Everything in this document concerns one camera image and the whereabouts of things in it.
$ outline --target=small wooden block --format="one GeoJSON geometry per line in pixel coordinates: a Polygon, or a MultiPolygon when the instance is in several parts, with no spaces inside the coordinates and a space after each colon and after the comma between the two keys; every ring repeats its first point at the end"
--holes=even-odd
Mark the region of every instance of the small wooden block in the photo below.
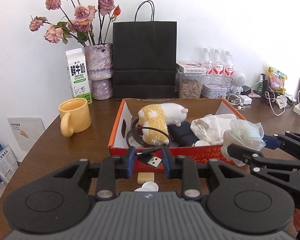
{"type": "Polygon", "coordinates": [[[138,184],[143,184],[147,181],[154,182],[154,172],[138,172],[138,184]]]}

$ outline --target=black pouch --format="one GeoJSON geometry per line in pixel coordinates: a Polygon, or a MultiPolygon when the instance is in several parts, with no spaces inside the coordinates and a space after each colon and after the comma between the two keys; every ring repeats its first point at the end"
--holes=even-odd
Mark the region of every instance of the black pouch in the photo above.
{"type": "Polygon", "coordinates": [[[176,141],[180,147],[188,147],[195,144],[199,139],[195,136],[190,128],[190,123],[183,121],[181,126],[168,125],[169,135],[173,141],[176,141]]]}

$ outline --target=usb connector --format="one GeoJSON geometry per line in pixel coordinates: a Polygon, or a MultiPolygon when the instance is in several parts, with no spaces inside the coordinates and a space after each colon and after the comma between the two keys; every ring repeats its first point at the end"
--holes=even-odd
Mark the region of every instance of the usb connector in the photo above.
{"type": "Polygon", "coordinates": [[[150,165],[153,168],[157,168],[160,165],[162,159],[160,159],[157,156],[153,156],[152,154],[147,154],[147,155],[138,156],[138,161],[150,165]]]}
{"type": "Polygon", "coordinates": [[[154,168],[157,168],[159,166],[159,164],[161,163],[162,159],[153,156],[149,161],[148,164],[153,166],[154,168]]]}

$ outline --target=bag handle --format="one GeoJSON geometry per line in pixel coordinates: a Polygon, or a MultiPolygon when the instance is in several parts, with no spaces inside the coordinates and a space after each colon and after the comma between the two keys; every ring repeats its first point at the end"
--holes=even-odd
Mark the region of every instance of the bag handle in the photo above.
{"type": "Polygon", "coordinates": [[[144,1],[143,3],[141,3],[136,11],[136,15],[134,16],[134,21],[137,21],[137,14],[138,14],[138,11],[139,9],[141,8],[142,5],[144,5],[145,3],[149,3],[151,5],[151,9],[152,9],[152,13],[151,13],[151,19],[150,21],[154,21],[154,3],[151,1],[151,0],[147,0],[147,1],[144,1]]]}

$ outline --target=plush toy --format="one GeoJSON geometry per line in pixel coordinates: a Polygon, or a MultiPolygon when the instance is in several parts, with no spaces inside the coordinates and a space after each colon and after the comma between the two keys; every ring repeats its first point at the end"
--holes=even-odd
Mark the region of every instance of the plush toy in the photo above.
{"type": "MultiPolygon", "coordinates": [[[[141,126],[153,127],[166,134],[167,125],[175,124],[181,126],[181,123],[187,117],[188,109],[175,103],[164,103],[148,105],[139,111],[139,123],[141,126]]],[[[143,141],[149,145],[168,144],[168,138],[157,131],[142,129],[143,141]]]]}

